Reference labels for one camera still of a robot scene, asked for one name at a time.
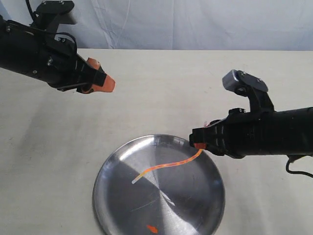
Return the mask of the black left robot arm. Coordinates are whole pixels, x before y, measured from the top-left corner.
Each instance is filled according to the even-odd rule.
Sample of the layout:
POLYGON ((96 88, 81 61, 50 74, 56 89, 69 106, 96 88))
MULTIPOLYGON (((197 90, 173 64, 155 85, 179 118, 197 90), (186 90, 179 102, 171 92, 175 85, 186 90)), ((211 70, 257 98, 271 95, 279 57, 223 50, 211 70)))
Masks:
POLYGON ((47 83, 65 92, 111 93, 115 80, 92 58, 77 52, 75 38, 12 20, 0 20, 0 67, 47 83))

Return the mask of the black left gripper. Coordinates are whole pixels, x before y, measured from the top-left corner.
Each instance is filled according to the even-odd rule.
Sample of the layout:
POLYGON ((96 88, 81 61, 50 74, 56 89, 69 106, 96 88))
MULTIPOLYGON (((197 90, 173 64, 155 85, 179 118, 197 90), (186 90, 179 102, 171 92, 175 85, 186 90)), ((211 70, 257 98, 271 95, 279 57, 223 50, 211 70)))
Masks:
POLYGON ((76 43, 67 38, 47 43, 50 55, 46 63, 47 84, 59 91, 76 89, 82 94, 112 93, 115 80, 99 71, 101 64, 93 58, 83 59, 76 43))

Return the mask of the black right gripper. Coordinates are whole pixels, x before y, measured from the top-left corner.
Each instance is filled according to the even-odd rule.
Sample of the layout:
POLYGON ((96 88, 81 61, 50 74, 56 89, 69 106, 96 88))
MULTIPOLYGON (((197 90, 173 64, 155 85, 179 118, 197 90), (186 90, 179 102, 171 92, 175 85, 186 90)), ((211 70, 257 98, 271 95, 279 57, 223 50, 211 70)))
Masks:
POLYGON ((196 149, 207 150, 213 155, 238 157, 230 147, 229 134, 225 125, 226 119, 216 119, 204 127, 192 129, 189 135, 189 144, 196 149))

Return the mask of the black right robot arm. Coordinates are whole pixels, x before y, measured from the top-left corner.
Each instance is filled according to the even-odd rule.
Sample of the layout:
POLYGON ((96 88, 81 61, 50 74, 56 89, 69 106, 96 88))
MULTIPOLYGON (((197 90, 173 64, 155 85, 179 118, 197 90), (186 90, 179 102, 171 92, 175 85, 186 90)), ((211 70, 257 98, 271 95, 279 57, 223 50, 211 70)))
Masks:
POLYGON ((246 113, 229 110, 226 118, 195 128, 189 143, 217 156, 312 155, 313 109, 246 113))

